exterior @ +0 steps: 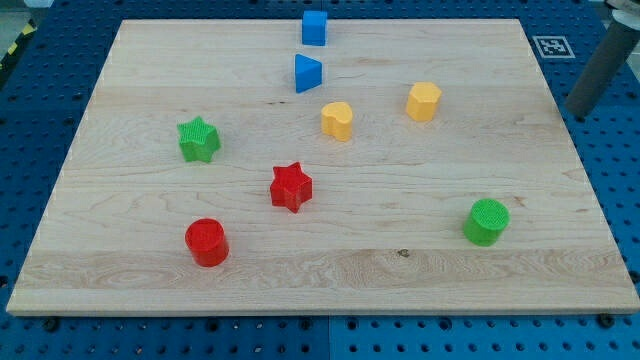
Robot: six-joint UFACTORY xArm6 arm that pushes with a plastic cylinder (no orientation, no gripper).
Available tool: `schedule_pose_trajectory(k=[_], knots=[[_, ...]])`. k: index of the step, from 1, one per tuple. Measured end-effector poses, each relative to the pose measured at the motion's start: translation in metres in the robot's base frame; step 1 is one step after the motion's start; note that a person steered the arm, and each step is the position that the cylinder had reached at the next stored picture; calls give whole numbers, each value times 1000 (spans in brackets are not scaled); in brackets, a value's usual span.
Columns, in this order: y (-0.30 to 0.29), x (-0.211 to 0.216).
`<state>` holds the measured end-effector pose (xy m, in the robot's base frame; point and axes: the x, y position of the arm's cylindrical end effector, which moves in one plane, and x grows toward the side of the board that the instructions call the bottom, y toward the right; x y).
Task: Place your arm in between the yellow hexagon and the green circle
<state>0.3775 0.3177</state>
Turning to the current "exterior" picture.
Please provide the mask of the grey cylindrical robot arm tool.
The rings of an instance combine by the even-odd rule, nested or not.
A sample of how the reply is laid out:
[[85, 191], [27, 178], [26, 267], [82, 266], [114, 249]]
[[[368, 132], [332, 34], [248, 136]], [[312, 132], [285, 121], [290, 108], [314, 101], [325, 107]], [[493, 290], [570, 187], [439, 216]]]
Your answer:
[[608, 0], [613, 7], [607, 32], [569, 92], [564, 107], [586, 117], [639, 43], [639, 0]]

